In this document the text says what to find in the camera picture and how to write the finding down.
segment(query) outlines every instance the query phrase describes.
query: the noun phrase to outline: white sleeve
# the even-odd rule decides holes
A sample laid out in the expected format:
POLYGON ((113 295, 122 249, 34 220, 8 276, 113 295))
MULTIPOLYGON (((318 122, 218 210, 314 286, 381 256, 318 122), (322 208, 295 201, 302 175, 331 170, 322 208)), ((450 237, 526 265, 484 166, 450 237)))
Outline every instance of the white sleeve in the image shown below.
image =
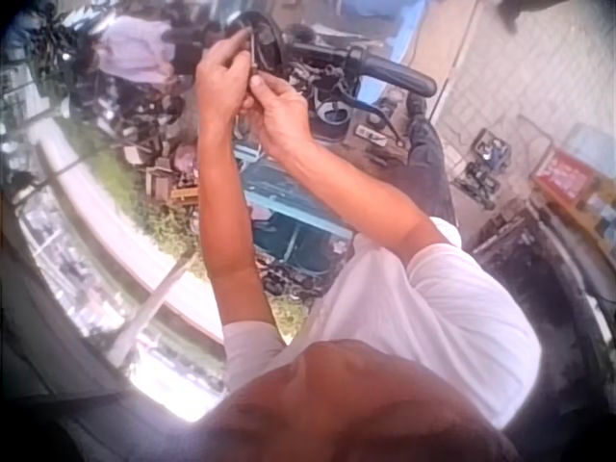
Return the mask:
POLYGON ((509 292, 469 254, 436 244, 409 263, 410 285, 439 320, 438 369, 504 426, 536 379, 541 347, 509 292))
POLYGON ((276 327, 260 321, 226 324, 222 337, 227 356, 225 382, 230 392, 261 375, 286 346, 276 327))

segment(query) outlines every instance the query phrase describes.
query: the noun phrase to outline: white shirt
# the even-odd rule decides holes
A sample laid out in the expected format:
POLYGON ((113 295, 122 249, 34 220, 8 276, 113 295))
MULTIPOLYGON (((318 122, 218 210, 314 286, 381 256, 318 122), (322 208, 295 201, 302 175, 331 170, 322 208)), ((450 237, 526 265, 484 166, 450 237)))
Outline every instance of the white shirt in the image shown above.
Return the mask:
MULTIPOLYGON (((459 245, 455 227, 433 220, 459 245)), ((528 396, 541 356, 511 295, 455 245, 431 245, 406 268, 362 236, 354 245, 355 255, 289 346, 264 322, 223 327, 230 391, 289 364, 314 342, 354 339, 422 363, 504 427, 528 396)))
POLYGON ((103 33, 98 49, 100 70, 110 75, 144 84, 163 84, 175 45, 163 42, 163 32, 171 26, 161 21, 145 21, 121 16, 103 33))

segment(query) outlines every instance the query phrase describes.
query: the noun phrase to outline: tiled floor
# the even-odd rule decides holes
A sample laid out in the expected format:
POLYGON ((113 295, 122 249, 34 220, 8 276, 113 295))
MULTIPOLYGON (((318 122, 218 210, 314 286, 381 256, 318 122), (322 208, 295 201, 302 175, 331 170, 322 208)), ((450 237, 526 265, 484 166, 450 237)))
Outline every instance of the tiled floor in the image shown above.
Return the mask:
MULTIPOLYGON (((508 34, 495 4, 486 2, 468 52, 437 122, 446 145, 449 176, 473 159, 469 148, 486 127, 513 148, 513 163, 498 177, 496 202, 527 198, 528 176, 549 139, 562 144, 577 123, 614 135, 614 4, 570 0, 523 13, 508 34)), ((499 210, 483 211, 452 189, 460 229, 468 241, 499 210)))

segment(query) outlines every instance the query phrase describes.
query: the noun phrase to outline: handlebar grip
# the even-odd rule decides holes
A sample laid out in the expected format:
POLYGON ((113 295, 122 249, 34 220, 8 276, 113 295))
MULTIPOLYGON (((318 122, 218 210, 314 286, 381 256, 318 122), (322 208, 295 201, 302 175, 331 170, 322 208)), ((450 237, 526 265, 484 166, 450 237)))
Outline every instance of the handlebar grip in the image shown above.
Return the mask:
POLYGON ((436 82, 427 75, 402 64, 385 60, 369 52, 364 52, 359 72, 377 80, 412 91, 424 98, 436 94, 436 82))

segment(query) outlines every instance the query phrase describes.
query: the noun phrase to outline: motorcycle handlebar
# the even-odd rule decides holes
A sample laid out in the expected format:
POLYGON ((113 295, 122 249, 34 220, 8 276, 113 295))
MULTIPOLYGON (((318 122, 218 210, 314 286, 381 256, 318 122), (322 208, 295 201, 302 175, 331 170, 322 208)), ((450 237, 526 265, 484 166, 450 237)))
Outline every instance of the motorcycle handlebar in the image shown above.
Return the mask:
POLYGON ((436 94, 436 82, 416 70, 386 60, 358 46, 350 49, 327 48, 308 43, 292 43, 291 54, 304 59, 318 60, 336 66, 357 75, 366 75, 388 84, 412 91, 419 96, 429 98, 436 94))

